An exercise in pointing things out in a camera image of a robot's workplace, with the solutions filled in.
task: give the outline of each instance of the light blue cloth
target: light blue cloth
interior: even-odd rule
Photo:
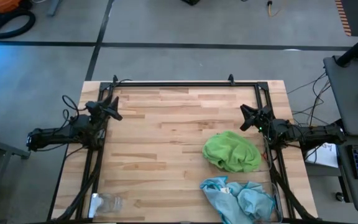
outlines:
[[[214,177],[200,185],[224,224],[253,224],[254,220],[270,220],[274,201],[263,191],[261,184],[248,182],[242,186],[237,182],[226,184],[226,181],[227,177]]]

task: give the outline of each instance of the concrete floor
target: concrete floor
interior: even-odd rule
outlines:
[[[266,1],[201,0],[190,7],[179,0],[115,0],[103,42],[164,44],[242,44],[348,47],[358,37],[342,29],[334,0],[274,1],[282,12],[269,18]],[[108,0],[64,0],[53,18],[49,2],[37,4],[35,27],[10,39],[32,42],[96,42]],[[15,19],[4,30],[23,23]],[[65,105],[61,95],[78,101],[94,47],[15,46],[0,44],[0,141],[25,149],[27,133],[59,126]],[[323,58],[340,55],[313,50],[174,49],[102,47],[92,80],[284,80],[288,91],[323,72]],[[324,81],[316,85],[319,90]],[[311,86],[289,95],[291,108],[313,104]],[[338,119],[331,91],[315,115]],[[306,116],[297,115],[299,122]],[[0,187],[0,219],[8,223],[41,222],[47,217],[63,160],[63,149],[32,153],[28,161],[13,158]],[[334,177],[311,177],[319,216],[358,222],[352,204],[335,201]]]

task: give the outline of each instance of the butcher block tabletop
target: butcher block tabletop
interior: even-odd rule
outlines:
[[[293,122],[284,82],[263,82],[268,83],[276,118]],[[100,83],[84,82],[79,108],[98,99]],[[272,193],[267,161],[253,172],[230,173],[219,170],[202,155],[207,139],[223,131],[240,134],[261,153],[265,151],[263,137],[255,127],[245,132],[239,129],[244,122],[240,105],[257,108],[254,87],[118,86],[113,96],[119,96],[118,112],[123,119],[109,120],[98,193],[120,196],[122,210],[100,213],[94,222],[220,222],[200,183],[221,175],[228,176],[228,182],[261,183],[268,194]],[[79,147],[71,144],[67,154]],[[288,147],[282,152],[292,192],[317,217],[301,151]],[[78,151],[64,162],[52,218],[60,216],[79,192],[86,153],[86,149]],[[281,189],[280,197],[284,217],[288,217]]]

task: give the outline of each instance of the black hose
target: black hose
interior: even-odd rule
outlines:
[[[24,34],[25,32],[29,31],[34,26],[34,24],[35,24],[34,13],[27,11],[27,10],[15,10],[12,12],[5,13],[1,16],[0,28],[2,26],[4,26],[5,24],[7,24],[12,19],[19,17],[19,16],[28,16],[29,21],[27,21],[27,23],[24,26],[18,28],[17,30],[0,34],[0,39],[16,37],[18,35]]]

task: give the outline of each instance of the green towel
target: green towel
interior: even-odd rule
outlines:
[[[261,162],[259,150],[244,137],[225,131],[209,138],[203,148],[210,163],[229,172],[250,172]]]

